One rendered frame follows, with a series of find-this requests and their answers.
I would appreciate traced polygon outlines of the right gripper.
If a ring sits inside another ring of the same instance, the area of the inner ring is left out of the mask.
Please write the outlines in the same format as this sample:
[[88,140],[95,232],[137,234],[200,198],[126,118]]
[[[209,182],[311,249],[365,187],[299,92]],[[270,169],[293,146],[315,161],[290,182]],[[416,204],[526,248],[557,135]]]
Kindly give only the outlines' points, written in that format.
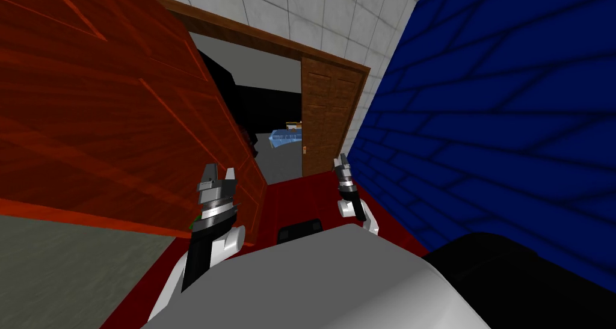
[[333,162],[334,172],[339,180],[349,180],[352,177],[350,163],[344,153],[333,159]]

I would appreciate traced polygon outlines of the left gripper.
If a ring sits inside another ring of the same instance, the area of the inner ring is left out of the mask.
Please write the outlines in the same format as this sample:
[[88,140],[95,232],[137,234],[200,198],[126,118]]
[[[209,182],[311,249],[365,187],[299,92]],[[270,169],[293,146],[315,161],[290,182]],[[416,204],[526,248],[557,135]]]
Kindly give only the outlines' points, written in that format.
[[206,204],[213,200],[234,197],[237,182],[233,167],[226,170],[224,179],[218,180],[217,164],[207,164],[202,174],[201,183],[197,186],[197,191],[199,192],[198,204]]

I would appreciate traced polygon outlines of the brown panelled door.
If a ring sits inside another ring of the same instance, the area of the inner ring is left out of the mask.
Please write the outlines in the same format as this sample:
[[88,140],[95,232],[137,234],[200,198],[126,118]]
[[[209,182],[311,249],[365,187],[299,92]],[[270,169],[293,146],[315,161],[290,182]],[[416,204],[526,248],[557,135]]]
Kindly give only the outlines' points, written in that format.
[[340,154],[365,81],[363,72],[301,59],[304,177],[333,169],[333,158]]

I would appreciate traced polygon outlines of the blue sofa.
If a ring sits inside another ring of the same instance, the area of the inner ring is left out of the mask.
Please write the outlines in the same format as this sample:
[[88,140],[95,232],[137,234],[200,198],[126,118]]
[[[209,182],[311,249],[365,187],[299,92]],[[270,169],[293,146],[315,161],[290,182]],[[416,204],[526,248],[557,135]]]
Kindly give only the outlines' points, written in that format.
[[272,148],[277,148],[285,144],[300,142],[302,140],[302,129],[277,129],[269,135]]

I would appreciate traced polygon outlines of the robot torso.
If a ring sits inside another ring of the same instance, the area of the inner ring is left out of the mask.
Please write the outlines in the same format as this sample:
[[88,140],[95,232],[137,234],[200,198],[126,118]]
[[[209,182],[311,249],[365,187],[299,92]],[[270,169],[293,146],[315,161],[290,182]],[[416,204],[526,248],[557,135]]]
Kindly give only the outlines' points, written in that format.
[[490,329],[430,263],[347,224],[218,263],[142,329]]

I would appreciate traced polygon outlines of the red wooden door leaf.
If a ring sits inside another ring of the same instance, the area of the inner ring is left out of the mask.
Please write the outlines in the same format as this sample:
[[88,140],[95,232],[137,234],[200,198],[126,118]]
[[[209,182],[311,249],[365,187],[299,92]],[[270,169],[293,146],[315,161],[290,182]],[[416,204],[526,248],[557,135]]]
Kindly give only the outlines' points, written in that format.
[[0,215],[187,238],[209,163],[254,245],[265,180],[157,0],[0,0]]

